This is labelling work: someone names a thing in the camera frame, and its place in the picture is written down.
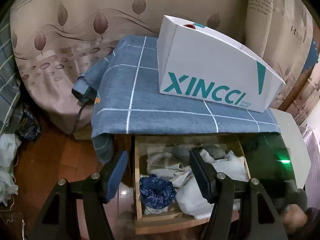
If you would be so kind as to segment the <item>white XINCCI shoe box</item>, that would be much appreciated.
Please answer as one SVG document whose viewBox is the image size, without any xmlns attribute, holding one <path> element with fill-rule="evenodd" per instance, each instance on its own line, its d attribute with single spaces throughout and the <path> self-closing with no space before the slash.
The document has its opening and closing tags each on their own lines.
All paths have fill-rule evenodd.
<svg viewBox="0 0 320 240">
<path fill-rule="evenodd" d="M 264 112 L 285 81 L 256 53 L 204 25 L 165 15 L 157 39 L 159 92 Z"/>
</svg>

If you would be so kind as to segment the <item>white underwear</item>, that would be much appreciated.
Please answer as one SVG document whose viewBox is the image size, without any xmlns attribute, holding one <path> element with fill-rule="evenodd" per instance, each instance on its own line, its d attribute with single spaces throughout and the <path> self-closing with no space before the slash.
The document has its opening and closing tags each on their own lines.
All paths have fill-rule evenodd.
<svg viewBox="0 0 320 240">
<path fill-rule="evenodd" d="M 178 189 L 176 202 L 185 215 L 193 216 L 197 220 L 209 218 L 214 207 L 214 204 L 209 204 L 203 198 L 193 174 L 187 176 Z"/>
</svg>

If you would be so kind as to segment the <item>dark blue patterned underwear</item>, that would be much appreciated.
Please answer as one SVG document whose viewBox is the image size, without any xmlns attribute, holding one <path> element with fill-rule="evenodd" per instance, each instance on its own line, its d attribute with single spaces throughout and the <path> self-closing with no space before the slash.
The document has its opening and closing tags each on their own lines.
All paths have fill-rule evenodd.
<svg viewBox="0 0 320 240">
<path fill-rule="evenodd" d="M 156 210 L 168 207 L 176 197 L 176 190 L 172 182 L 155 174 L 140 178 L 139 192 L 141 203 Z"/>
</svg>

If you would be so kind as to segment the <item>white plastic bag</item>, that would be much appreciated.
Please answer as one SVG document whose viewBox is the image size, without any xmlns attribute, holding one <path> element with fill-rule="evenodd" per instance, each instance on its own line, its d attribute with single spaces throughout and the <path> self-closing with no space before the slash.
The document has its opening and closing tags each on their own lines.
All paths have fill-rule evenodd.
<svg viewBox="0 0 320 240">
<path fill-rule="evenodd" d="M 14 159 L 21 144 L 15 134 L 1 135 L 0 175 L 1 175 L 1 204 L 8 205 L 13 194 L 18 194 L 18 186 L 14 182 Z"/>
</svg>

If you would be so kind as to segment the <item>grey cushioned stool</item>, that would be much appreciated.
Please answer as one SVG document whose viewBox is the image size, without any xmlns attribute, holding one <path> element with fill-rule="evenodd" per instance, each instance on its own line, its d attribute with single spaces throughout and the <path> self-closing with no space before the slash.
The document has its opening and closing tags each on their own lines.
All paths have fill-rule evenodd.
<svg viewBox="0 0 320 240">
<path fill-rule="evenodd" d="M 305 186 L 311 168 L 311 161 L 306 144 L 290 113 L 277 109 L 270 109 L 270 112 L 278 123 L 285 146 L 289 149 L 289 156 L 297 187 L 302 189 Z"/>
</svg>

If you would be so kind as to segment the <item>white grey socks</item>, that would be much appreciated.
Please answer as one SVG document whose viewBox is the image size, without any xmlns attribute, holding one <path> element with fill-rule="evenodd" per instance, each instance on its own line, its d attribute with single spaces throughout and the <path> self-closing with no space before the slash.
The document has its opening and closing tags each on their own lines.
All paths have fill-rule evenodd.
<svg viewBox="0 0 320 240">
<path fill-rule="evenodd" d="M 217 163 L 226 158 L 226 153 L 219 146 L 216 145 L 204 145 L 200 149 L 200 156 L 205 163 Z"/>
</svg>

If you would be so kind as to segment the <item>grey plaid folded fabric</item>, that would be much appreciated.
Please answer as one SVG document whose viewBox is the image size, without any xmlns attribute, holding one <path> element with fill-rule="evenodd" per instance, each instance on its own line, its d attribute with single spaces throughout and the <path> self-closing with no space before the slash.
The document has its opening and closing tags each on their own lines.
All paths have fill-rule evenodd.
<svg viewBox="0 0 320 240">
<path fill-rule="evenodd" d="M 9 127 L 10 119 L 20 97 L 16 61 L 11 43 L 10 16 L 1 21 L 1 134 Z"/>
</svg>

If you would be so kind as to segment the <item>pink quilted bedding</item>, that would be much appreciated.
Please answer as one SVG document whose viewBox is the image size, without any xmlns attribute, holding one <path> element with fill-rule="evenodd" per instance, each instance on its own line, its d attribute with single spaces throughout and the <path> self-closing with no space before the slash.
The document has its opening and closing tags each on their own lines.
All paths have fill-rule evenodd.
<svg viewBox="0 0 320 240">
<path fill-rule="evenodd" d="M 319 209 L 319 136 L 315 129 L 308 126 L 301 127 L 300 131 L 311 161 L 310 171 L 305 183 L 308 207 Z"/>
</svg>

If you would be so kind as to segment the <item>blue checked table cloth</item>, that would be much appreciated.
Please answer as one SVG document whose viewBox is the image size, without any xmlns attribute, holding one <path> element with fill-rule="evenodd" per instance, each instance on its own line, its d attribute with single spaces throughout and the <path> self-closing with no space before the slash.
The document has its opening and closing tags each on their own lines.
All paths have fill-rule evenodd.
<svg viewBox="0 0 320 240">
<path fill-rule="evenodd" d="M 81 74 L 72 88 L 93 104 L 92 141 L 102 163 L 114 154 L 116 134 L 191 135 L 279 132 L 263 113 L 161 94 L 158 90 L 156 38 L 127 36 L 110 55 Z"/>
</svg>

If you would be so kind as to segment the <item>cream ribbed underwear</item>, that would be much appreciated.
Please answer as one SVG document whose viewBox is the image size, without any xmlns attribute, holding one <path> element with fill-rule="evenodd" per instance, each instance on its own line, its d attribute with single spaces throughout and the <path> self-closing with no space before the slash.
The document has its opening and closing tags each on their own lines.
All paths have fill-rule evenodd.
<svg viewBox="0 0 320 240">
<path fill-rule="evenodd" d="M 174 188 L 180 188 L 191 171 L 191 167 L 175 158 L 171 153 L 150 153 L 147 157 L 148 175 L 156 175 L 172 182 Z"/>
</svg>

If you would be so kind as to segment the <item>beige leaf print curtain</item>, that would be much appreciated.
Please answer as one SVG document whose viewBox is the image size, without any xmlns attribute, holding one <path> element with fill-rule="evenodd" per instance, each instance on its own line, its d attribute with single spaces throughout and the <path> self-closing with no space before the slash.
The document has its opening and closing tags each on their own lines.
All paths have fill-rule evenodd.
<svg viewBox="0 0 320 240">
<path fill-rule="evenodd" d="M 157 36 L 164 15 L 203 24 L 245 44 L 285 81 L 272 107 L 306 123 L 319 106 L 319 27 L 301 0 L 15 0 L 10 58 L 33 100 L 67 134 L 91 107 L 71 90 L 78 76 L 127 35 Z"/>
</svg>

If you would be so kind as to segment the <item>wooden drawer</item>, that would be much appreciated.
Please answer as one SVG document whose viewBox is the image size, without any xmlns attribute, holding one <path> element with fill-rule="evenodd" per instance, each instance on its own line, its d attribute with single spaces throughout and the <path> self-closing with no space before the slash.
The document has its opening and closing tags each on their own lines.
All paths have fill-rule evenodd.
<svg viewBox="0 0 320 240">
<path fill-rule="evenodd" d="M 200 192 L 184 153 L 205 147 L 204 160 L 218 172 L 235 180 L 248 181 L 249 169 L 242 146 L 235 134 L 171 135 L 135 137 L 135 231 L 138 235 L 166 233 L 192 228 L 209 221 L 213 205 Z M 140 180 L 150 174 L 172 182 L 175 199 L 156 210 L 140 201 Z"/>
</svg>

